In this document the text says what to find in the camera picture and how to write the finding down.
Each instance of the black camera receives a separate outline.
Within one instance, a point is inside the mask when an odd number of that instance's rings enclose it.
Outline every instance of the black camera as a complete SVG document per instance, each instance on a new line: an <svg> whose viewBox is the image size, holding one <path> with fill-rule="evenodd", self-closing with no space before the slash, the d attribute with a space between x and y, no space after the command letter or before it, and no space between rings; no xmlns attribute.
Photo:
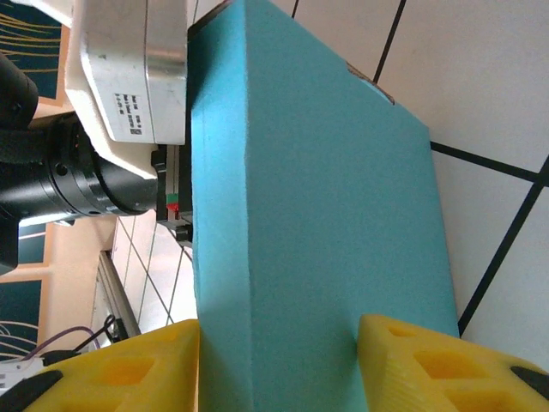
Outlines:
<svg viewBox="0 0 549 412"><path fill-rule="evenodd" d="M139 215L157 180L102 159L74 113L33 121L34 83L0 53L0 275L18 264L20 223Z"/></svg>

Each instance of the wooden frame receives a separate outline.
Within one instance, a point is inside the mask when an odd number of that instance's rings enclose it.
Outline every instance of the wooden frame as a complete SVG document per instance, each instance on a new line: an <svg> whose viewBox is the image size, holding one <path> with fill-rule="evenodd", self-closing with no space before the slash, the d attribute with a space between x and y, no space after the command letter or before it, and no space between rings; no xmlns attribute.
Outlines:
<svg viewBox="0 0 549 412"><path fill-rule="evenodd" d="M38 334L36 337L37 346L45 340L47 325L47 308L50 299L50 279L47 274L27 275L22 273L8 274L0 276L0 284L13 282L32 282L41 281L40 287L40 309L38 317Z"/></svg>
<svg viewBox="0 0 549 412"><path fill-rule="evenodd" d="M53 225L48 223L45 225L45 243L44 243L44 258L39 264L20 264L17 269L36 269L47 268L51 262L51 242L53 241Z"/></svg>

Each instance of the black cylindrical lens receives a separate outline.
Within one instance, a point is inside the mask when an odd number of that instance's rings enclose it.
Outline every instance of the black cylindrical lens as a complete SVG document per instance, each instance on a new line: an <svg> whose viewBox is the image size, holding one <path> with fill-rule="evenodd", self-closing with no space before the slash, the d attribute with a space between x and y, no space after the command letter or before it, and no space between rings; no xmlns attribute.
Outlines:
<svg viewBox="0 0 549 412"><path fill-rule="evenodd" d="M139 215L156 204L156 180L130 173L95 153L75 114L51 121L41 163L0 163L0 215L16 221Z"/></svg>
<svg viewBox="0 0 549 412"><path fill-rule="evenodd" d="M0 128L26 129L38 105L38 89L0 52Z"/></svg>

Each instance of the hexagonal cutout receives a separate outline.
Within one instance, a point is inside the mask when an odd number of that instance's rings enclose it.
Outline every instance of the hexagonal cutout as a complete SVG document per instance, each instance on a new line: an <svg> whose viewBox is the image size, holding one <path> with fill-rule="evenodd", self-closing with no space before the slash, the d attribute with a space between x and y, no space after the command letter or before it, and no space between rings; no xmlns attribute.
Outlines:
<svg viewBox="0 0 549 412"><path fill-rule="evenodd" d="M424 351L415 359L433 379L484 378L486 373L467 356L451 350Z"/></svg>

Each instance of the black cable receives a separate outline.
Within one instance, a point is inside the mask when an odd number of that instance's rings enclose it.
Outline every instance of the black cable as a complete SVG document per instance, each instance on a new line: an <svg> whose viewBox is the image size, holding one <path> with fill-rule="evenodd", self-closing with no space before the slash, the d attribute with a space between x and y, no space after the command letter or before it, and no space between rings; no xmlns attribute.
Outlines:
<svg viewBox="0 0 549 412"><path fill-rule="evenodd" d="M103 333L106 333L107 336L110 336L109 328L116 322L116 320L117 319L113 315L107 316L106 319L105 319L105 322L103 323L103 327L101 329L99 329L97 332L95 332L93 335L91 335L84 342L82 342L80 345L78 345L74 349L75 352L80 352L87 345L89 345L94 339L96 339L97 337L99 337Z"/></svg>
<svg viewBox="0 0 549 412"><path fill-rule="evenodd" d="M391 30L389 32L389 37L387 38L387 42L385 43L385 47L383 48L383 53L381 55L381 59L379 60L376 74L374 75L374 83L376 84L377 82L379 82L379 76L381 75L383 66L385 65L385 60L387 60L387 56L389 55L389 49L391 48L391 44L393 43L396 28L398 27L398 23L401 21L402 11L404 10L405 5L406 0L401 0L400 4L398 5L398 10L396 11L395 19L393 20L393 25L391 26Z"/></svg>
<svg viewBox="0 0 549 412"><path fill-rule="evenodd" d="M293 19L295 19L295 14L298 12L298 6L299 6L299 0L295 0L295 4L293 5L293 12L292 12Z"/></svg>

